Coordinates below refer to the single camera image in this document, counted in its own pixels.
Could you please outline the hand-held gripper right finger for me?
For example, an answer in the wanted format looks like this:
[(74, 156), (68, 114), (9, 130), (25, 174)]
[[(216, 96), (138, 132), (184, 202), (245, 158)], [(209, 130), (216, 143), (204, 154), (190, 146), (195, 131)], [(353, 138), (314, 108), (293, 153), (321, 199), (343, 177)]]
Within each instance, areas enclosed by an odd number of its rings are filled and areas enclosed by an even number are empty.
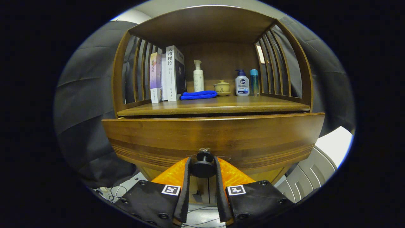
[(268, 180), (255, 181), (224, 159), (215, 157), (220, 222), (226, 227), (268, 227), (295, 206)]

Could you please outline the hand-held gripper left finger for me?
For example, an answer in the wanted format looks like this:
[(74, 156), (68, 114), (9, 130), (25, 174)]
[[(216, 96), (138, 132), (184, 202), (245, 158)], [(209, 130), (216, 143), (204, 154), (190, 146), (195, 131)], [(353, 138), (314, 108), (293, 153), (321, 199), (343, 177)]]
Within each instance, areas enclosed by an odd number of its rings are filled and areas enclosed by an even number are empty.
[(151, 227), (180, 227), (187, 220), (190, 168), (191, 158), (187, 157), (152, 181), (138, 181), (115, 206)]

